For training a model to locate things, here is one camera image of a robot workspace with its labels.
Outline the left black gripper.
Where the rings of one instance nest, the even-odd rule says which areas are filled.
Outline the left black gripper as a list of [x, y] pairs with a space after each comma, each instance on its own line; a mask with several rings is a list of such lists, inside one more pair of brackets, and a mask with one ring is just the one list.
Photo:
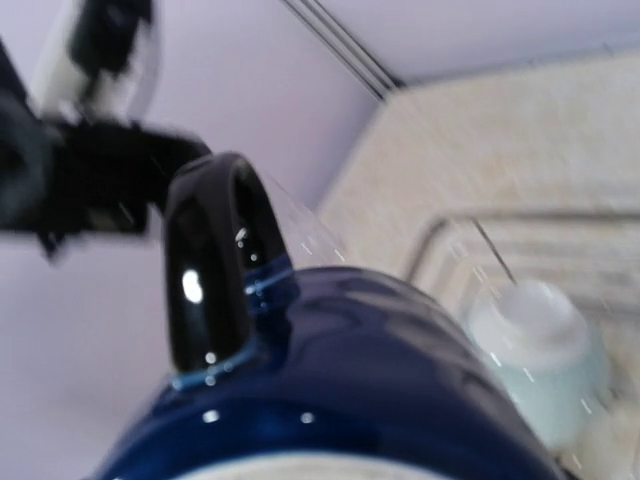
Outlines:
[[88, 233], [143, 237], [150, 208], [164, 211], [169, 184], [210, 153], [198, 137], [114, 121], [54, 120], [54, 176], [45, 204], [44, 253]]

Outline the dark blue mug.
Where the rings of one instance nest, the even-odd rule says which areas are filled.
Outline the dark blue mug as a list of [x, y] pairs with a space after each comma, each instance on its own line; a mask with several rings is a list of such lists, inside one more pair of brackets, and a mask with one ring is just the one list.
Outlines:
[[437, 301], [294, 267], [242, 156], [173, 175], [163, 243], [174, 374], [95, 478], [562, 477]]

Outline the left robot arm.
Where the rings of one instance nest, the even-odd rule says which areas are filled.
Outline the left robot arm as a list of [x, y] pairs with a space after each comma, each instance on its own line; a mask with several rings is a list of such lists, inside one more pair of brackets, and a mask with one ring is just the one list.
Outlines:
[[1, 230], [36, 237], [47, 257], [70, 236], [143, 236], [185, 164], [209, 154], [193, 136], [138, 123], [38, 117], [1, 55]]

